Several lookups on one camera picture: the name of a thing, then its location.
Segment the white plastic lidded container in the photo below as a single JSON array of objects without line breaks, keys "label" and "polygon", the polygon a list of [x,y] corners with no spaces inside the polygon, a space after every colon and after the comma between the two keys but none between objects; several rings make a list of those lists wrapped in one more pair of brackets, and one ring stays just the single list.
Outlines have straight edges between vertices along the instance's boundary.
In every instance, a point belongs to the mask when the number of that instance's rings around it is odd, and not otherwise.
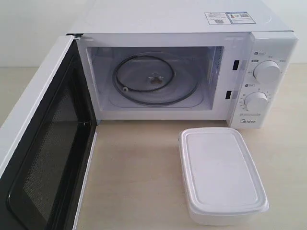
[{"label": "white plastic lidded container", "polygon": [[198,224],[244,223],[269,209],[254,160],[232,128],[189,128],[179,135],[182,176],[190,217]]}]

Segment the white microwave door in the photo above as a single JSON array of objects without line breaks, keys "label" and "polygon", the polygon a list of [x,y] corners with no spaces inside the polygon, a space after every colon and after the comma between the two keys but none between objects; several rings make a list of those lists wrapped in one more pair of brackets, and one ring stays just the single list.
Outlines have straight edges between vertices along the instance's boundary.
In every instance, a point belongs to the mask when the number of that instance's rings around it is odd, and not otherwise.
[{"label": "white microwave door", "polygon": [[58,38],[0,128],[0,227],[73,230],[96,139],[78,50]]}]

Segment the white microwave oven body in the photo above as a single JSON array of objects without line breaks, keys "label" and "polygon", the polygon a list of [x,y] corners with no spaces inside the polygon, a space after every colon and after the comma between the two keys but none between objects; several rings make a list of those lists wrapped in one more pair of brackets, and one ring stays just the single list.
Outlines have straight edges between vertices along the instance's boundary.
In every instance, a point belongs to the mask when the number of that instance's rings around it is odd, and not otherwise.
[{"label": "white microwave oven body", "polygon": [[[256,24],[210,25],[206,12],[248,12]],[[68,31],[77,44],[95,117],[103,120],[223,120],[231,128],[261,128],[297,44],[293,29],[260,0],[92,0]],[[169,106],[144,106],[123,97],[114,68],[132,55],[161,51],[189,59],[196,91]],[[264,61],[278,64],[278,80],[253,75]],[[269,101],[250,112],[244,99]]]}]

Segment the glass turntable plate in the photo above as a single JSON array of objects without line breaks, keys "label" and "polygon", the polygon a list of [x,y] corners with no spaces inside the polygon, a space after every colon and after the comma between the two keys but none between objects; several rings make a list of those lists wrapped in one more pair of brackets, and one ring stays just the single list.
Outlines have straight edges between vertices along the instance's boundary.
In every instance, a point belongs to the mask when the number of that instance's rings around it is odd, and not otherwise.
[{"label": "glass turntable plate", "polygon": [[126,99],[144,106],[169,106],[191,96],[199,80],[190,60],[161,51],[127,57],[114,68],[115,89]]}]

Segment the lower white timer knob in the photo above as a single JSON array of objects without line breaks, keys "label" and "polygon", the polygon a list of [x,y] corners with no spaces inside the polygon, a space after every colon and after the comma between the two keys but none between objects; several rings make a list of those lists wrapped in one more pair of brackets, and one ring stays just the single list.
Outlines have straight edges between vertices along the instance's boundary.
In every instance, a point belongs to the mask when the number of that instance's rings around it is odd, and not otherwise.
[{"label": "lower white timer knob", "polygon": [[262,92],[254,92],[244,99],[244,106],[250,112],[262,112],[266,109],[269,101]]}]

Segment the white label sticker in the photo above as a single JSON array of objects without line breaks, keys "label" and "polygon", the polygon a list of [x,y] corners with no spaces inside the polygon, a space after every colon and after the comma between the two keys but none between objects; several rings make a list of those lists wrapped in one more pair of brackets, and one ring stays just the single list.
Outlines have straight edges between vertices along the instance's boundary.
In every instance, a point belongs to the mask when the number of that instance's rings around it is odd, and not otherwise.
[{"label": "white label sticker", "polygon": [[210,25],[231,24],[225,12],[206,12],[205,16]]}]

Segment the upper white power knob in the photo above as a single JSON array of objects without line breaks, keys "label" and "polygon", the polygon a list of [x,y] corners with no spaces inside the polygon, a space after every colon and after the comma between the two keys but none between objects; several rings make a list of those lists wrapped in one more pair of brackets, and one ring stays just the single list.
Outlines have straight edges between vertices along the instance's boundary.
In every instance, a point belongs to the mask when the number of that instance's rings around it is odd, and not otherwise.
[{"label": "upper white power knob", "polygon": [[278,80],[281,74],[278,64],[274,61],[268,60],[258,64],[254,71],[254,78],[263,84],[271,83]]}]

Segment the blue bordered label sticker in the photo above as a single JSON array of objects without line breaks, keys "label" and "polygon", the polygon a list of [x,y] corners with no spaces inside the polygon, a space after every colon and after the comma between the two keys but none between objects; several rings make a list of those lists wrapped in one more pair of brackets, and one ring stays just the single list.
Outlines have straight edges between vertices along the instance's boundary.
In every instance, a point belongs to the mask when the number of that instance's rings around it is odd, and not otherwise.
[{"label": "blue bordered label sticker", "polygon": [[226,12],[231,24],[256,24],[246,11]]}]

